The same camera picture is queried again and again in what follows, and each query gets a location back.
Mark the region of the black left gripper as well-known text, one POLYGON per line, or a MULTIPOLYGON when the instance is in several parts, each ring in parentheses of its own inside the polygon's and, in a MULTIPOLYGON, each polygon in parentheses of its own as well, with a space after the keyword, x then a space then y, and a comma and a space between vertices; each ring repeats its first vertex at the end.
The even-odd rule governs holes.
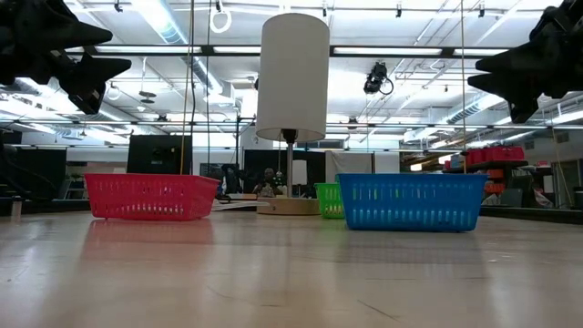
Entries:
POLYGON ((13 84, 36 56, 46 53, 52 76, 69 101, 85 114, 97 114, 107 82, 129 70, 131 61, 89 53, 75 61, 58 52, 113 38, 109 30, 63 15, 63 9, 63 0, 0 0, 0 84, 13 84))

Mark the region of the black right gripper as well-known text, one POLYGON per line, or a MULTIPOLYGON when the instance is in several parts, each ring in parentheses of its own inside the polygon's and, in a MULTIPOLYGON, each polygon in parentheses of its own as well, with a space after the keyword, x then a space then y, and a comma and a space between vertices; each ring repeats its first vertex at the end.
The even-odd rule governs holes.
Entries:
POLYGON ((476 69, 490 74, 468 78, 471 87, 503 98, 513 123, 525 123, 545 94, 562 98, 583 91, 583 0, 548 6, 530 32, 530 40, 503 53, 480 59, 476 69), (544 73, 543 91, 534 79, 502 73, 544 73))

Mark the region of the black shelf rack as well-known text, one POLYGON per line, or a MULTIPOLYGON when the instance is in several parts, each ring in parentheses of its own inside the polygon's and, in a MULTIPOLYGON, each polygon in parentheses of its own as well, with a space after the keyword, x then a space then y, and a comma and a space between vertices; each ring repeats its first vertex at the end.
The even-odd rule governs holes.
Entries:
POLYGON ((453 155, 445 162, 443 172, 487 175, 483 196, 483 202, 487 205, 499 204, 499 199, 508 189, 514 171, 527 165, 525 157, 523 161, 484 161, 468 166, 465 163, 465 156, 453 155))

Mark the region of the black monitor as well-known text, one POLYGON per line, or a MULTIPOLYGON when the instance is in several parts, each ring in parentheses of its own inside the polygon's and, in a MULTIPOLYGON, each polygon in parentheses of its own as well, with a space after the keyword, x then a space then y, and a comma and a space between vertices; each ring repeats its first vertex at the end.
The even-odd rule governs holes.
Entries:
POLYGON ((127 173, 190 174, 192 137, 171 135, 131 136, 127 173))

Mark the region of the red plastic basket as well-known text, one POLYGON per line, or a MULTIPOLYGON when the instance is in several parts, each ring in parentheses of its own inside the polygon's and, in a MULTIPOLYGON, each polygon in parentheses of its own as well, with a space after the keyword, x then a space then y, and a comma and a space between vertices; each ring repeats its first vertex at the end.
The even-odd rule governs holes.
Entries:
POLYGON ((208 216, 220 182, 197 175, 85 175, 92 215, 100 219, 190 221, 208 216))

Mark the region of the blue plastic basket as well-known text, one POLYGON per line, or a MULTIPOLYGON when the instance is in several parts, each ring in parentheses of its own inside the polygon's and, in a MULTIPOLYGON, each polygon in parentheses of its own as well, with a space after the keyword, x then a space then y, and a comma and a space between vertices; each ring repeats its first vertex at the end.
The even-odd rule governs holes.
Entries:
POLYGON ((343 213, 354 231, 447 231, 476 228, 483 174, 343 173, 343 213))

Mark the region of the white shade wooden table lamp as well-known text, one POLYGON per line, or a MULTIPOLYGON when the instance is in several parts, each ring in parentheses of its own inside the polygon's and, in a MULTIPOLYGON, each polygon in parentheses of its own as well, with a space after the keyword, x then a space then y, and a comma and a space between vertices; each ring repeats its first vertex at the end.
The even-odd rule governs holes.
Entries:
POLYGON ((292 196, 293 146, 325 137, 329 57, 330 30, 318 17, 286 13, 262 26, 256 135, 286 143, 287 195, 269 199, 261 214, 319 213, 315 200, 292 196))

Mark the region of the green plastic basket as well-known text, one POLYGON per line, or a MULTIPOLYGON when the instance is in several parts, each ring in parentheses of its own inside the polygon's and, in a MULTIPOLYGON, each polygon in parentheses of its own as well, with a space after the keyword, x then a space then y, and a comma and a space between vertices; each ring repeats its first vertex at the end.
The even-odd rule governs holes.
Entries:
POLYGON ((319 209, 324 219, 344 219, 343 201, 338 183, 316 183, 319 209))

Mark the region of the person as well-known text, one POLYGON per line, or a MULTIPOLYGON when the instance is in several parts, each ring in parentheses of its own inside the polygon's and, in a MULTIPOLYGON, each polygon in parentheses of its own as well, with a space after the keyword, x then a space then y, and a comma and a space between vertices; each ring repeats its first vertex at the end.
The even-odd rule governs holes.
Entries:
POLYGON ((287 194, 283 174, 272 168, 264 170, 263 178, 260 179, 253 191, 259 198, 276 198, 287 194))

